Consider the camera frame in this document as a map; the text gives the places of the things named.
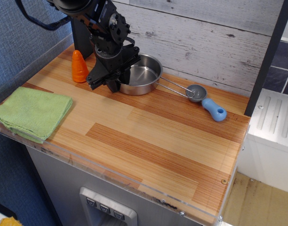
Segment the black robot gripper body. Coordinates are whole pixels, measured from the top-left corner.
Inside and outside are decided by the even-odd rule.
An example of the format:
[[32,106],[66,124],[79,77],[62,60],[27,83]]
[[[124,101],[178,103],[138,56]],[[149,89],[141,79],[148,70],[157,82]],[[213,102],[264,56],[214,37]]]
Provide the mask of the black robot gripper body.
[[130,30],[118,36],[116,43],[109,34],[91,31],[90,40],[96,57],[96,64],[88,74],[86,81],[92,90],[101,85],[106,85],[107,80],[120,80],[121,73],[131,68],[141,58],[139,47],[135,41],[128,37]]

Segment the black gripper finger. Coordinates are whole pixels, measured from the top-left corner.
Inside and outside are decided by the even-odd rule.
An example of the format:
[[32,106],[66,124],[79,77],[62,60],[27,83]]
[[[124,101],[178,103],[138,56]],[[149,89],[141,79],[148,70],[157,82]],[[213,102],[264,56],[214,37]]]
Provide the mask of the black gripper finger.
[[121,87],[121,83],[120,83],[120,81],[118,79],[116,79],[116,80],[107,80],[106,81],[106,85],[107,85],[108,89],[112,93],[119,92],[120,87]]
[[129,84],[130,82],[130,68],[124,70],[120,75],[120,81],[123,84]]

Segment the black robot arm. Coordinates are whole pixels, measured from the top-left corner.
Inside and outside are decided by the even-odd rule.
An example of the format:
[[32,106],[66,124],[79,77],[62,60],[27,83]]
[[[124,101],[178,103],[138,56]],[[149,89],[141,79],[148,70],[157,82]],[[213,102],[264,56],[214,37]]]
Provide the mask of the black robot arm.
[[139,47],[135,46],[129,24],[110,0],[52,0],[50,3],[62,13],[83,23],[89,38],[96,64],[86,78],[91,89],[106,85],[118,92],[119,82],[129,83],[130,68],[140,60]]

